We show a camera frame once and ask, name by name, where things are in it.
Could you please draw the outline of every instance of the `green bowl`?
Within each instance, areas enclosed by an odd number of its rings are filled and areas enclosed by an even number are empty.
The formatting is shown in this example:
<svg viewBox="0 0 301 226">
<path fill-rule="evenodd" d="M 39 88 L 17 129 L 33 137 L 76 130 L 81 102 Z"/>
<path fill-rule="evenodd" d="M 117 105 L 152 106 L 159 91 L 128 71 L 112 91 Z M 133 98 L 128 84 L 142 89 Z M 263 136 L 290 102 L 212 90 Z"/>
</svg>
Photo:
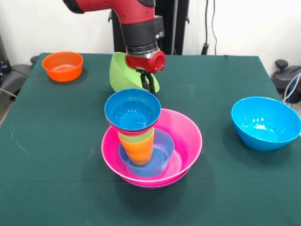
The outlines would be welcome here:
<svg viewBox="0 0 301 226">
<path fill-rule="evenodd" d="M 159 92 L 159 83 L 153 74 L 152 77 L 154 78 L 155 91 Z M 110 65 L 110 85 L 115 92 L 130 88 L 143 89 L 141 74 L 127 66 L 125 53 L 113 54 Z"/>
</svg>

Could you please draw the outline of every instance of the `cable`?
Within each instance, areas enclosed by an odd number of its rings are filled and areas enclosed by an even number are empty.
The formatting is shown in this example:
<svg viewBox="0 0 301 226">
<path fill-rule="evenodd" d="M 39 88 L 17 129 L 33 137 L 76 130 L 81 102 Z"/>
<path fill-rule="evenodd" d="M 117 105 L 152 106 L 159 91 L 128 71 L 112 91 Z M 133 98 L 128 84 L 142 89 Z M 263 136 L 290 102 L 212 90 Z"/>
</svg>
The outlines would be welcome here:
<svg viewBox="0 0 301 226">
<path fill-rule="evenodd" d="M 301 73 L 297 74 L 297 75 L 296 75 L 296 76 L 288 83 L 288 85 L 287 85 L 287 87 L 286 87 L 286 89 L 285 89 L 285 92 L 284 92 L 284 99 L 282 100 L 283 102 L 286 102 L 286 100 L 287 100 L 287 99 L 293 94 L 293 92 L 296 90 L 300 78 L 301 78 Z M 296 81 L 296 83 L 295 83 L 295 85 L 294 85 L 292 91 L 290 92 L 290 94 L 289 94 L 288 96 L 286 96 L 286 95 L 287 95 L 287 91 L 288 91 L 288 89 L 290 88 L 292 82 L 295 81 L 296 79 L 297 79 L 297 81 Z"/>
<path fill-rule="evenodd" d="M 208 49 L 209 49 L 209 44 L 208 44 L 208 22 L 207 22 L 208 3 L 209 3 L 209 0 L 206 1 L 206 10 L 205 10 L 206 42 L 203 45 L 201 55 L 207 55 Z"/>
<path fill-rule="evenodd" d="M 9 95 L 11 95 L 12 97 L 17 97 L 15 94 L 13 94 L 13 93 L 11 93 L 11 92 L 8 92 L 8 91 L 6 91 L 5 89 L 1 89 L 1 88 L 0 88 L 0 91 L 9 94 Z"/>
<path fill-rule="evenodd" d="M 206 28 L 206 42 L 205 42 L 205 44 L 208 44 L 208 23 L 207 23 L 208 3 L 209 3 L 209 0 L 206 1 L 206 10 L 205 10 L 205 28 Z"/>
<path fill-rule="evenodd" d="M 215 53 L 215 55 L 216 55 L 217 38 L 216 38 L 216 35 L 215 35 L 215 32 L 214 32 L 214 27 L 213 27 L 214 17 L 215 17 L 215 0 L 213 0 L 212 33 L 213 33 L 213 36 L 214 36 L 214 38 L 215 38 L 215 48 L 214 48 L 214 53 Z"/>
<path fill-rule="evenodd" d="M 292 84 L 291 84 L 290 93 L 291 93 L 292 90 L 293 90 L 293 86 L 294 86 L 294 81 L 293 81 Z M 289 97 L 289 98 L 287 99 L 287 105 L 289 105 L 290 100 L 291 100 L 291 97 Z"/>
</svg>

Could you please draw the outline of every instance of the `orange bowl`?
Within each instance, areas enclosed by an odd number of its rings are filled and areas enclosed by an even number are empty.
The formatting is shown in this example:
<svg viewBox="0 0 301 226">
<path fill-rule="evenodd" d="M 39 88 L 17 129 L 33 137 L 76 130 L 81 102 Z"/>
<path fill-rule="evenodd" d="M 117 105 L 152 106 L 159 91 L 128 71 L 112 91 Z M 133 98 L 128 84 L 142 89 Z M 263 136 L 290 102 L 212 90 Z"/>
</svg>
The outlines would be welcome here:
<svg viewBox="0 0 301 226">
<path fill-rule="evenodd" d="M 47 56 L 42 65 L 52 80 L 68 82 L 80 76 L 83 68 L 83 57 L 74 52 L 57 52 Z"/>
</svg>

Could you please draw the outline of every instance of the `plastic bowl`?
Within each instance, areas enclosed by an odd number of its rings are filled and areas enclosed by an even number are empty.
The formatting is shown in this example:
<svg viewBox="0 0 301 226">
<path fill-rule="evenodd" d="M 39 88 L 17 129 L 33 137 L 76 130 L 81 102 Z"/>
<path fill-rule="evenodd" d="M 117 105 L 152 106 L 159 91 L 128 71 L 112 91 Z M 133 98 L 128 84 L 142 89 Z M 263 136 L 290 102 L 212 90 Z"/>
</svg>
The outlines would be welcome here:
<svg viewBox="0 0 301 226">
<path fill-rule="evenodd" d="M 233 106 L 231 114 L 240 138 L 257 151 L 279 149 L 296 139 L 301 132 L 298 114 L 274 99 L 242 99 Z"/>
<path fill-rule="evenodd" d="M 154 79 L 155 91 L 159 92 L 159 83 L 153 74 L 152 77 Z M 110 85 L 115 92 L 130 88 L 142 89 L 141 73 L 127 66 L 125 53 L 117 52 L 112 56 L 110 64 Z"/>
<path fill-rule="evenodd" d="M 151 125 L 150 127 L 148 128 L 145 128 L 145 129 L 142 129 L 142 130 L 139 130 L 139 131 L 136 131 L 136 132 L 129 132 L 129 131 L 125 131 L 125 130 L 122 130 L 122 129 L 119 129 L 117 127 L 115 127 L 114 125 L 112 125 L 110 123 L 110 121 L 108 120 L 108 118 L 106 117 L 108 123 L 115 129 L 117 130 L 118 132 L 122 133 L 123 135 L 125 136 L 140 136 L 140 135 L 143 135 L 144 133 L 146 133 L 147 131 L 151 130 L 152 128 L 154 128 L 155 124 L 157 121 L 155 121 L 155 123 L 153 125 Z"/>
<path fill-rule="evenodd" d="M 48 55 L 42 62 L 48 76 L 58 82 L 77 79 L 83 68 L 83 57 L 74 52 L 58 52 Z"/>
<path fill-rule="evenodd" d="M 127 136 L 118 131 L 118 136 L 120 139 L 122 139 L 128 143 L 140 143 L 140 142 L 148 139 L 152 135 L 154 130 L 155 130 L 154 128 L 151 128 L 150 130 L 148 130 L 145 133 L 138 135 L 138 136 Z"/>
<path fill-rule="evenodd" d="M 155 139 L 151 160 L 144 165 L 135 165 L 127 156 L 124 147 L 119 145 L 119 155 L 127 168 L 140 177 L 154 177 L 166 170 L 174 152 L 174 142 L 164 131 L 155 129 Z"/>
<path fill-rule="evenodd" d="M 102 141 L 102 156 L 108 167 L 124 179 L 143 186 L 157 186 L 161 182 L 171 182 L 188 170 L 198 159 L 202 149 L 202 135 L 197 125 L 179 112 L 162 109 L 155 128 L 168 133 L 174 141 L 174 153 L 163 173 L 144 178 L 130 172 L 119 156 L 120 141 L 113 127 L 108 128 Z"/>
<path fill-rule="evenodd" d="M 136 187 L 140 187 L 140 188 L 144 188 L 144 189 L 149 189 L 149 190 L 161 189 L 161 188 L 170 186 L 170 185 L 176 183 L 177 181 L 181 180 L 188 173 L 189 169 L 186 170 L 185 172 L 183 172 L 182 174 L 180 174 L 177 177 L 174 177 L 174 178 L 169 179 L 169 180 L 163 180 L 163 181 L 154 183 L 152 185 L 149 185 L 147 183 L 140 183 L 140 182 L 136 182 L 136 181 L 131 181 L 131 180 L 128 180 L 128 179 L 125 179 L 125 178 L 123 178 L 123 179 L 126 182 L 128 182 L 128 183 L 130 183 L 130 184 L 132 184 L 132 185 L 134 185 Z"/>
<path fill-rule="evenodd" d="M 161 104 L 148 91 L 124 89 L 109 97 L 104 113 L 114 127 L 137 132 L 155 124 L 161 114 Z"/>
</svg>

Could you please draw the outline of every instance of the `pink bowl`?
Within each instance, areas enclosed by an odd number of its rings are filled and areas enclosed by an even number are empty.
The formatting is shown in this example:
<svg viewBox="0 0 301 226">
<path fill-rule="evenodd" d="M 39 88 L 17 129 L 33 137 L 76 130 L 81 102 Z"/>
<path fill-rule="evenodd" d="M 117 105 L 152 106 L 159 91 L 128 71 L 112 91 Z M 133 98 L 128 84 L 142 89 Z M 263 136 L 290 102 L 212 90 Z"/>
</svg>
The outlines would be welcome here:
<svg viewBox="0 0 301 226">
<path fill-rule="evenodd" d="M 145 189 L 160 189 L 160 188 L 164 188 L 167 186 L 170 186 L 172 184 L 174 184 L 175 182 L 177 182 L 178 180 L 180 180 L 182 177 L 184 177 L 188 171 L 190 170 L 190 168 L 188 170 L 186 170 L 185 172 L 183 172 L 181 175 L 174 177 L 172 179 L 169 180 L 162 180 L 160 182 L 154 182 L 154 183 L 142 183 L 142 182 L 136 182 L 136 181 L 131 181 L 131 180 L 127 180 L 125 178 L 123 178 L 126 182 L 129 182 L 130 184 L 140 187 L 140 188 L 145 188 Z"/>
<path fill-rule="evenodd" d="M 163 173 L 150 178 L 131 173 L 119 156 L 120 141 L 113 127 L 109 127 L 102 141 L 103 159 L 109 168 L 124 179 L 148 184 L 173 179 L 187 171 L 198 159 L 202 149 L 202 135 L 196 124 L 179 112 L 162 109 L 155 128 L 167 132 L 174 141 L 174 153 Z"/>
</svg>

